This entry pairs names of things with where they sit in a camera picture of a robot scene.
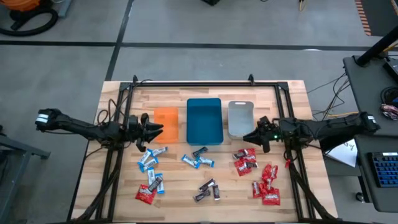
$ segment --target gray floor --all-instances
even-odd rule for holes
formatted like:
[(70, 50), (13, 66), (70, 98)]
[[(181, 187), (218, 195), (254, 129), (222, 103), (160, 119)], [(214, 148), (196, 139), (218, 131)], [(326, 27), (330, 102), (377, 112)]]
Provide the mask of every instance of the gray floor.
[[(16, 39), (115, 42), (128, 0), (74, 0), (68, 17), (52, 30)], [(296, 0), (222, 0), (209, 7), (199, 0), (135, 0), (124, 42), (369, 46), (378, 37), (364, 34), (354, 0), (310, 1), (298, 13)], [(4, 27), (0, 8), (0, 26)], [(45, 16), (29, 26), (38, 24)], [(59, 108), (92, 121), (112, 47), (0, 45), (0, 124), (15, 139), (51, 151), (47, 161), (35, 158), (17, 194), (12, 220), (28, 223), (66, 219), (87, 144), (78, 136), (35, 131), (41, 108)], [(112, 80), (305, 80), (307, 90), (339, 77), (343, 57), (362, 52), (304, 50), (122, 48)], [(328, 85), (309, 94), (313, 110), (332, 98)], [(351, 90), (333, 113), (355, 111)], [(395, 223), (396, 214), (375, 211), (354, 201), (359, 190), (353, 178), (331, 177), (340, 218)]]

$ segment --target red candy wrapper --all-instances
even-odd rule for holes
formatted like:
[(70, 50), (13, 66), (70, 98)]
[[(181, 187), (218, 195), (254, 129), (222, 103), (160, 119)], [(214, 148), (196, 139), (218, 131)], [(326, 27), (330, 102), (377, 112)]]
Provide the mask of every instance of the red candy wrapper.
[(241, 159), (248, 161), (248, 162), (257, 162), (256, 160), (256, 150), (255, 149), (246, 149), (248, 154)]
[(246, 167), (244, 160), (235, 161), (234, 164), (240, 177), (251, 172), (251, 168)]
[(271, 187), (272, 181), (277, 178), (277, 173), (278, 166), (272, 167), (270, 164), (267, 164), (266, 168), (262, 171), (262, 180)]
[(260, 186), (261, 196), (267, 194), (267, 184), (266, 183), (260, 183), (259, 186)]
[(257, 181), (253, 182), (253, 198), (261, 197), (260, 184)]
[(263, 205), (280, 205), (279, 189), (271, 187), (271, 189), (262, 196)]
[(148, 190), (148, 186), (141, 184), (138, 193), (136, 195), (136, 199), (142, 200), (143, 202), (152, 205), (155, 195), (156, 195), (156, 189), (153, 192), (150, 192)]

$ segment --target blue tray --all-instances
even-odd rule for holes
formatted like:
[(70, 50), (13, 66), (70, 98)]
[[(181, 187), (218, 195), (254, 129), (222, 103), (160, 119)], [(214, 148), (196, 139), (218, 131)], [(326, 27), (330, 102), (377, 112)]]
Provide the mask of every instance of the blue tray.
[(223, 137), (223, 116), (221, 100), (187, 100), (187, 142), (191, 145), (221, 144)]

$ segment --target blue keyboard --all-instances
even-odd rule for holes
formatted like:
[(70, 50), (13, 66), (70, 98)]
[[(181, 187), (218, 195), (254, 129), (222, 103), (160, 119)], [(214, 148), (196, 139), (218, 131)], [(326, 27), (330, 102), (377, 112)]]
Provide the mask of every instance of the blue keyboard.
[(370, 153), (378, 187), (398, 187), (398, 152)]

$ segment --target wooden table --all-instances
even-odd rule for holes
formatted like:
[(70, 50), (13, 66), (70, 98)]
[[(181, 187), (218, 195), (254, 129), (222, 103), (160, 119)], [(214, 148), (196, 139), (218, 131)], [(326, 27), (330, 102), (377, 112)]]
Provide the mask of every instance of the wooden table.
[[(310, 104), (304, 82), (288, 81), (294, 113), (300, 119), (312, 119)], [(105, 82), (97, 113), (108, 107), (110, 98), (116, 101), (120, 82)], [(220, 98), (223, 107), (224, 142), (219, 146), (209, 146), (206, 157), (215, 161), (215, 167), (201, 166), (198, 170), (181, 161), (184, 154), (191, 154), (199, 149), (186, 142), (187, 99)], [(262, 116), (277, 118), (278, 109), (275, 91), (271, 87), (137, 87), (134, 90), (130, 114), (148, 113), (153, 121), (157, 107), (178, 107), (180, 126), (179, 142), (167, 144), (169, 151), (159, 156), (155, 172), (164, 175), (164, 195), (156, 195), (154, 203), (147, 205), (135, 199), (141, 184), (147, 184), (147, 174), (142, 173), (137, 165), (142, 153), (132, 144), (125, 149), (118, 196), (114, 213), (114, 222), (289, 222), (297, 221), (292, 184), (289, 170), (285, 169), (282, 156), (284, 145), (271, 142), (271, 152), (264, 154), (262, 148), (244, 141), (230, 140), (228, 137), (228, 103), (232, 100), (252, 101), (254, 119)], [(163, 144), (147, 144), (156, 149)], [(99, 148), (97, 142), (91, 142), (88, 152)], [(257, 152), (258, 169), (242, 177), (238, 176), (233, 164), (232, 153), (238, 149), (254, 147)], [(337, 216), (328, 176), (319, 149), (307, 148), (303, 151), (310, 187), (321, 204), (334, 216)], [(87, 158), (81, 175), (72, 218), (83, 213), (94, 199), (101, 185), (106, 150)], [(278, 178), (272, 184), (280, 190), (281, 205), (265, 206), (261, 199), (252, 198), (252, 182), (261, 180), (261, 173), (266, 164), (278, 165)], [(198, 188), (208, 179), (214, 178), (219, 187), (221, 200), (214, 201), (213, 196), (195, 203), (192, 199)], [(304, 214), (307, 215), (303, 192), (300, 192)], [(104, 216), (108, 211), (108, 198), (105, 200)]]

